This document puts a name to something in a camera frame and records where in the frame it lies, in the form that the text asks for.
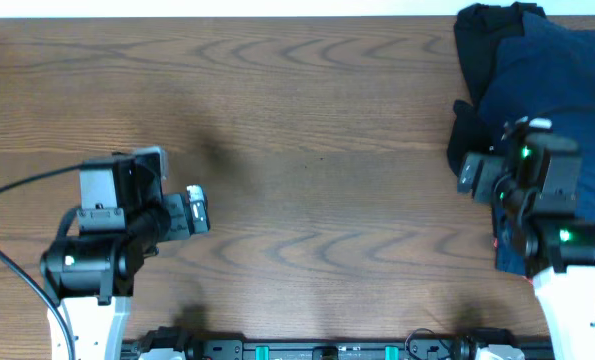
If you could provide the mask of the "navy blue shorts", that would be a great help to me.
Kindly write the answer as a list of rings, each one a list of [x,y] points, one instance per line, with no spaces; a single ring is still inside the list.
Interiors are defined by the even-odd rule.
[[[526,13],[524,33],[500,41],[492,80],[478,106],[494,147],[505,153],[503,126],[543,115],[556,134],[581,148],[579,216],[595,222],[595,30],[572,30]]]

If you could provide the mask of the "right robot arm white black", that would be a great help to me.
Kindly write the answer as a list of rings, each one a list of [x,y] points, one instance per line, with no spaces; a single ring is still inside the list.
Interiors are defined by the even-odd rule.
[[[457,190],[500,214],[495,224],[522,257],[557,359],[595,359],[595,223],[576,214],[578,143],[547,118],[506,125],[506,155],[469,152]]]

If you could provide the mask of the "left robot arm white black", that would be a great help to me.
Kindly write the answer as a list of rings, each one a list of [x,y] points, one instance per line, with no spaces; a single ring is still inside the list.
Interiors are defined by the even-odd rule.
[[[40,263],[58,312],[48,315],[51,357],[118,359],[136,273],[158,254],[160,242],[209,231],[207,197],[201,186],[190,185],[131,212],[117,200],[84,198],[74,216],[79,234],[69,236],[61,226]]]

